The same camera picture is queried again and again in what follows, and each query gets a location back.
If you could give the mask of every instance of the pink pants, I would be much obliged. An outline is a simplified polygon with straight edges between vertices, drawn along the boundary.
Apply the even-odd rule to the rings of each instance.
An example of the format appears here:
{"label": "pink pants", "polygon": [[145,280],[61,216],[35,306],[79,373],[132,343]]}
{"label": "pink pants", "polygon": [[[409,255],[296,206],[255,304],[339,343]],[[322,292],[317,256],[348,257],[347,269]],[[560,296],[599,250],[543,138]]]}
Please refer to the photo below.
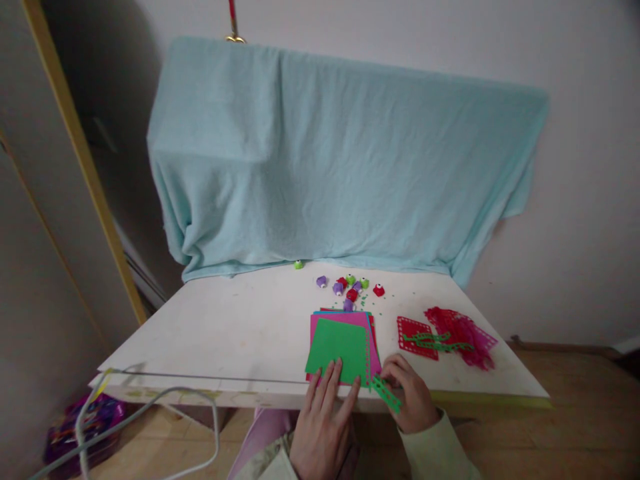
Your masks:
{"label": "pink pants", "polygon": [[[229,472],[227,480],[233,478],[242,470],[242,467],[251,460],[258,452],[261,452],[284,434],[293,431],[298,420],[298,410],[278,410],[278,409],[256,409],[253,414],[251,424],[245,441],[240,448],[233,466]],[[348,480],[353,478],[355,466],[360,456],[360,448],[355,441],[353,430],[351,430],[351,448],[347,452],[347,457],[343,464],[338,479]]]}

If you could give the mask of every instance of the green paper strip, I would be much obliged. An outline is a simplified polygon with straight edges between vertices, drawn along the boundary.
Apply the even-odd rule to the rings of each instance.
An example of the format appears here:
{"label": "green paper strip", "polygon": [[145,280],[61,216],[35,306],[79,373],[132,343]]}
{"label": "green paper strip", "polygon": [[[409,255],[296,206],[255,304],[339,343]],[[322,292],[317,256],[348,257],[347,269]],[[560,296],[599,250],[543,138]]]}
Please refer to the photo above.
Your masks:
{"label": "green paper strip", "polygon": [[414,341],[414,340],[434,340],[434,341],[447,341],[451,338],[451,332],[446,332],[443,335],[433,335],[431,333],[416,333],[414,336],[407,338],[405,335],[406,341]]}
{"label": "green paper strip", "polygon": [[434,342],[426,342],[422,340],[416,340],[414,338],[408,338],[406,335],[403,335],[405,341],[412,341],[418,347],[428,348],[431,350],[440,350],[440,351],[454,351],[454,350],[465,350],[472,351],[475,350],[475,347],[469,343],[434,343]]}
{"label": "green paper strip", "polygon": [[378,395],[380,395],[380,398],[384,400],[387,406],[394,412],[400,413],[402,402],[391,393],[391,390],[384,384],[384,380],[382,380],[379,375],[376,375],[372,378],[371,383],[373,384],[373,389],[378,392]]}

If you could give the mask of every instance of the sleeve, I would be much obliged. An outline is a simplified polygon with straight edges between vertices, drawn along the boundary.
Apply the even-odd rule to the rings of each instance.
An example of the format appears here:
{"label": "sleeve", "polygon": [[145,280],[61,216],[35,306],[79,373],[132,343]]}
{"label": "sleeve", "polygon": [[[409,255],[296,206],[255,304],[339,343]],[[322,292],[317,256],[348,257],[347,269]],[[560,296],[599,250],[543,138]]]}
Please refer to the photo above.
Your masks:
{"label": "sleeve", "polygon": [[298,480],[285,449],[280,449],[259,478],[260,480]]}
{"label": "sleeve", "polygon": [[467,458],[460,440],[453,430],[447,413],[439,410],[440,421],[430,429],[405,435],[405,446],[413,480],[427,478],[451,480],[479,480],[480,472]]}

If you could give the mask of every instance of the purple bag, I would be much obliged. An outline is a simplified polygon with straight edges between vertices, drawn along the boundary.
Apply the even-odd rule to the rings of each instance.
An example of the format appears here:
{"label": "purple bag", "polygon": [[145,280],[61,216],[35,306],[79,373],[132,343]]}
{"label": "purple bag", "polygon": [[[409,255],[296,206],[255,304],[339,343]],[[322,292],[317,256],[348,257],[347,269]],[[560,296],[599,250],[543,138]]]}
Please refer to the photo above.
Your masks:
{"label": "purple bag", "polygon": [[[52,426],[47,432],[47,447],[44,454],[46,465],[56,461],[78,446],[75,441],[75,421],[82,406],[89,398],[85,395],[78,402],[65,409],[61,422]],[[85,415],[85,441],[106,432],[125,419],[125,402],[111,398],[104,393],[98,395],[90,404]],[[115,452],[119,440],[119,432],[108,436],[87,450],[89,465],[94,467],[108,459]],[[49,474],[51,480],[67,480],[80,475],[80,458],[68,460]]]}

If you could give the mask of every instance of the electric cord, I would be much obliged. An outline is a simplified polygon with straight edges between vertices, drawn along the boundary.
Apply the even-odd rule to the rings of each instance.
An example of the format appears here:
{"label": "electric cord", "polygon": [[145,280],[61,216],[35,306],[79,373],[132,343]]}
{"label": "electric cord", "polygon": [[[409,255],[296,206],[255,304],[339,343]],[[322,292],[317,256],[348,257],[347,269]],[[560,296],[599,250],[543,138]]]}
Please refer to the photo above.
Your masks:
{"label": "electric cord", "polygon": [[175,480],[175,479],[183,477],[184,475],[187,475],[189,473],[192,473],[192,472],[195,472],[195,471],[198,471],[198,470],[202,470],[203,468],[208,467],[210,464],[212,464],[214,462],[214,460],[218,456],[218,452],[220,450],[220,430],[219,430],[219,426],[218,426],[218,410],[217,410],[217,406],[215,404],[215,400],[210,398],[210,397],[208,397],[207,395],[205,395],[201,391],[194,390],[194,389],[191,389],[191,388],[188,388],[188,387],[171,387],[171,388],[162,390],[162,392],[158,393],[154,398],[152,398],[150,400],[150,402],[148,402],[144,407],[140,408],[140,410],[135,412],[132,416],[130,416],[129,418],[123,420],[118,425],[116,425],[113,428],[110,428],[106,432],[103,432],[100,435],[98,435],[98,436],[92,438],[91,440],[85,442],[85,436],[84,436],[84,432],[83,432],[83,424],[84,424],[85,415],[87,414],[87,409],[89,408],[89,405],[95,400],[94,397],[97,397],[96,392],[99,391],[100,386],[102,386],[102,384],[105,381],[105,378],[110,373],[127,373],[127,372],[124,372],[122,370],[116,370],[116,369],[107,370],[106,372],[104,372],[102,374],[102,376],[100,377],[100,380],[98,380],[98,382],[94,386],[93,390],[91,391],[91,394],[87,398],[87,401],[85,402],[85,404],[80,409],[80,413],[78,414],[78,418],[75,421],[75,439],[76,439],[76,442],[78,443],[78,446],[76,448],[74,448],[73,450],[71,450],[70,452],[68,452],[66,455],[63,455],[62,457],[58,458],[58,460],[48,464],[45,468],[43,468],[38,473],[36,473],[32,477],[30,477],[29,480],[38,480],[38,479],[43,478],[44,476],[48,475],[50,472],[52,472],[53,470],[58,468],[60,465],[64,464],[66,461],[70,460],[71,458],[73,458],[74,456],[76,456],[78,454],[80,454],[80,470],[82,471],[82,476],[83,476],[83,478],[85,480],[91,480],[91,476],[89,474],[89,459],[88,459],[88,456],[87,456],[87,449],[92,447],[96,443],[100,442],[101,440],[104,440],[108,436],[114,434],[115,432],[122,430],[124,427],[126,427],[128,424],[130,424],[131,422],[136,420],[144,412],[146,412],[148,409],[150,409],[151,406],[154,403],[156,403],[160,398],[162,398],[166,394],[174,392],[174,391],[181,391],[181,392],[187,391],[187,392],[196,394],[196,395],[204,398],[205,400],[207,400],[211,404],[211,410],[213,412],[213,432],[214,432],[214,436],[215,436],[215,452],[213,452],[213,456],[209,460],[207,460],[206,462],[200,463],[199,465],[195,465],[195,466],[193,466],[191,468],[188,468],[186,470],[183,470],[181,472],[174,473],[173,475],[170,475],[170,476],[165,477],[165,478],[160,479],[160,480]]}

